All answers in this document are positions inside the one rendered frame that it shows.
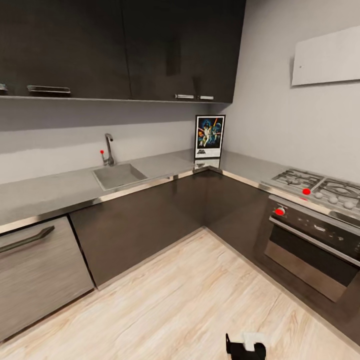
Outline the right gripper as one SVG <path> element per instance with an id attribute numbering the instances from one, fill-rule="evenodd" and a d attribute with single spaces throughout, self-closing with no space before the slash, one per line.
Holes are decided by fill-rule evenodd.
<path id="1" fill-rule="evenodd" d="M 254 343 L 254 351 L 249 351 L 243 346 L 243 342 L 232 343 L 226 334 L 226 352 L 231 354 L 231 360 L 265 360 L 265 348 L 263 344 Z"/>

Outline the poster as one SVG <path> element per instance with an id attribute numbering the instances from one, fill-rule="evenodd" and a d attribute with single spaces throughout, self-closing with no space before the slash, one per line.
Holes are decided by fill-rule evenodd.
<path id="1" fill-rule="evenodd" d="M 225 121 L 225 114 L 195 116 L 194 159 L 221 158 Z"/>

